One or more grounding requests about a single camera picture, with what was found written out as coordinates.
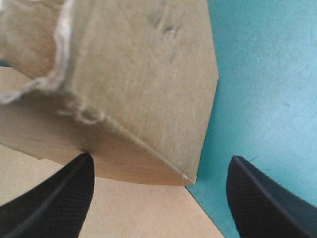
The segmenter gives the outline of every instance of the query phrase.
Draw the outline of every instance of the cardboard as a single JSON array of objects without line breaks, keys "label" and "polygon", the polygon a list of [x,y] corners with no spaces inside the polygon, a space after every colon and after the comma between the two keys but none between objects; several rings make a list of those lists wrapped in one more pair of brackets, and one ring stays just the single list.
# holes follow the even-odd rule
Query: cardboard
[{"label": "cardboard", "polygon": [[[0,146],[0,205],[23,194],[61,165]],[[222,238],[184,187],[96,178],[79,238]]]},{"label": "cardboard", "polygon": [[205,0],[3,0],[0,21],[0,56],[30,78],[0,95],[1,144],[61,164],[90,152],[104,178],[195,182],[218,79]]}]

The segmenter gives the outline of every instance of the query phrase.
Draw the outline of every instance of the beige floor surface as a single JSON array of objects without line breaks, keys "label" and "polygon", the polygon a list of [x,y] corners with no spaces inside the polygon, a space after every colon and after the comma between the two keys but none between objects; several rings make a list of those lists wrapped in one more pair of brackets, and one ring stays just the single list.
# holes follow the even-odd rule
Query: beige floor surface
[{"label": "beige floor surface", "polygon": [[[0,146],[0,205],[42,182],[61,165]],[[80,238],[222,238],[194,198],[180,186],[96,178]]]}]

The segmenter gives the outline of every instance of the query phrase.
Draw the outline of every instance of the teal table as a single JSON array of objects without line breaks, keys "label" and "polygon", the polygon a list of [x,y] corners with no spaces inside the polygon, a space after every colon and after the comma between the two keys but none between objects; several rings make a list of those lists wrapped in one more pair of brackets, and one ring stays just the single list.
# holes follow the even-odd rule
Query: teal table
[{"label": "teal table", "polygon": [[9,67],[9,64],[3,60],[0,60],[0,67]]},{"label": "teal table", "polygon": [[196,185],[227,238],[232,155],[317,206],[317,1],[210,0],[220,79]]}]

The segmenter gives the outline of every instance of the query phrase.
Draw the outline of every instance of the teal surface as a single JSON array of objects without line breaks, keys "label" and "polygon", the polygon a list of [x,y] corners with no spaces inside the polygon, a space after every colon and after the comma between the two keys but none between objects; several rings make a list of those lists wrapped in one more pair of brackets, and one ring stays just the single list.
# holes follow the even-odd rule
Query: teal surface
[{"label": "teal surface", "polygon": [[232,155],[317,206],[317,1],[210,0],[220,79],[190,192],[227,238]]},{"label": "teal surface", "polygon": [[0,67],[10,67],[10,66],[7,62],[0,60]]}]

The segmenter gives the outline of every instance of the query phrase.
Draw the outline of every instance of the black rubber pad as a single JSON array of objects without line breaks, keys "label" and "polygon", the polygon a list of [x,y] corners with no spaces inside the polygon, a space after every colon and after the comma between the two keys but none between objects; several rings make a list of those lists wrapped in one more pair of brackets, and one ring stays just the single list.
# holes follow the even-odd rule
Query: black rubber pad
[{"label": "black rubber pad", "polygon": [[226,191],[242,238],[317,237],[316,207],[282,188],[240,156],[232,157]]},{"label": "black rubber pad", "polygon": [[77,238],[94,186],[93,159],[81,154],[40,185],[0,207],[0,238]]}]

